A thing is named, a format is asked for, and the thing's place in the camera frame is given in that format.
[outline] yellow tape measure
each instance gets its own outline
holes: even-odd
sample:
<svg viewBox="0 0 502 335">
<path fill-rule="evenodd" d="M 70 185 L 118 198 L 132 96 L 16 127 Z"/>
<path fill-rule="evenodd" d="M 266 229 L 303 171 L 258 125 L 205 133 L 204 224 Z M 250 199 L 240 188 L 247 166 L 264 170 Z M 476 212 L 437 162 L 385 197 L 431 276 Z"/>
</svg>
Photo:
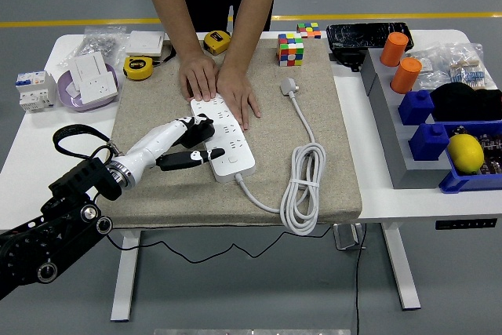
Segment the yellow tape measure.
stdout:
<svg viewBox="0 0 502 335">
<path fill-rule="evenodd" d="M 153 60 L 148 56 L 128 56 L 124 62 L 124 75 L 131 80 L 144 80 L 154 73 Z"/>
<path fill-rule="evenodd" d="M 204 37 L 204 49 L 213 55 L 221 54 L 229 44 L 230 35 L 226 31 L 211 31 Z"/>
</svg>

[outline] yellow floor line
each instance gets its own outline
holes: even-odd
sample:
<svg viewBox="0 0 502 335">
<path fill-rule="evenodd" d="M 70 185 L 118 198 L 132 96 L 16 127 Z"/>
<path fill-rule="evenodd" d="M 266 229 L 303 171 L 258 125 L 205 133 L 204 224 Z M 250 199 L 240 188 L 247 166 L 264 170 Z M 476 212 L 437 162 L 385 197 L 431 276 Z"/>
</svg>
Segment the yellow floor line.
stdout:
<svg viewBox="0 0 502 335">
<path fill-rule="evenodd" d="M 458 13 L 336 13 L 311 15 L 278 15 L 273 21 L 302 20 L 400 20 L 400 19 L 465 19 L 502 17 L 502 12 L 458 12 Z M 105 19 L 105 20 L 46 20 L 46 21 L 3 21 L 0 27 L 70 27 L 82 25 L 116 24 L 159 24 L 158 18 L 144 19 Z"/>
</svg>

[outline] rubik's cube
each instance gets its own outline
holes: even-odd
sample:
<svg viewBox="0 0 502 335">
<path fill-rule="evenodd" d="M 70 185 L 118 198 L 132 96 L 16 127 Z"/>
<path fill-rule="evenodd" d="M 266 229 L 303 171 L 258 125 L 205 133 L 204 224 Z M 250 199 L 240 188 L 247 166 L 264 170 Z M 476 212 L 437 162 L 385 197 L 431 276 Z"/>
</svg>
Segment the rubik's cube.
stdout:
<svg viewBox="0 0 502 335">
<path fill-rule="evenodd" d="M 304 42 L 298 33 L 281 34 L 277 37 L 279 66 L 301 66 L 304 61 Z"/>
<path fill-rule="evenodd" d="M 321 38 L 321 29 L 317 23 L 301 23 L 296 27 L 302 38 Z"/>
</svg>

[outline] purple bowl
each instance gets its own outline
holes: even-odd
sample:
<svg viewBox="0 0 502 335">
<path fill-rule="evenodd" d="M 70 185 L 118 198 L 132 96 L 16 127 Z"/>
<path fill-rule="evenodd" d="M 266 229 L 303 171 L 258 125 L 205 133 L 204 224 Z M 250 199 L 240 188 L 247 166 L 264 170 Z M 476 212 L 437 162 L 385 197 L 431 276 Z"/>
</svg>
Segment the purple bowl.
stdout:
<svg viewBox="0 0 502 335">
<path fill-rule="evenodd" d="M 115 85 L 117 86 L 118 89 L 118 80 L 117 80 L 117 75 L 115 74 L 115 70 L 113 67 L 109 64 L 105 64 L 107 71 L 111 72 L 113 74 L 113 79 L 115 81 Z M 73 82 L 73 78 L 71 77 L 70 71 L 66 71 L 63 73 L 60 77 L 60 79 L 57 81 L 57 92 L 59 94 L 61 103 L 69 107 L 75 111 L 87 111 L 91 109 L 96 109 L 98 107 L 102 107 L 104 105 L 109 104 L 115 99 L 115 96 L 107 98 L 106 100 L 98 101 L 98 102 L 93 102 L 92 104 L 83 104 L 82 99 L 80 98 L 80 95 L 76 96 L 73 98 L 68 94 L 66 91 L 66 88 Z"/>
</svg>

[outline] orange cylinder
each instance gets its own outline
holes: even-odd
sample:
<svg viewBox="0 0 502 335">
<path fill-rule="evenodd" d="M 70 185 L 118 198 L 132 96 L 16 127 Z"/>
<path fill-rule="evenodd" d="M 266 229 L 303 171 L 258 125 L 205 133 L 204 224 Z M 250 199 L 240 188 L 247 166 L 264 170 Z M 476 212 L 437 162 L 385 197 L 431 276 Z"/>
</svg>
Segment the orange cylinder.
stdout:
<svg viewBox="0 0 502 335">
<path fill-rule="evenodd" d="M 412 88 L 422 70 L 422 63 L 415 58 L 404 58 L 391 82 L 391 88 L 396 93 L 406 94 Z"/>
<path fill-rule="evenodd" d="M 405 53 L 408 41 L 408 37 L 403 33 L 398 31 L 390 33 L 380 56 L 380 62 L 388 67 L 396 67 L 401 60 L 402 54 Z"/>
</svg>

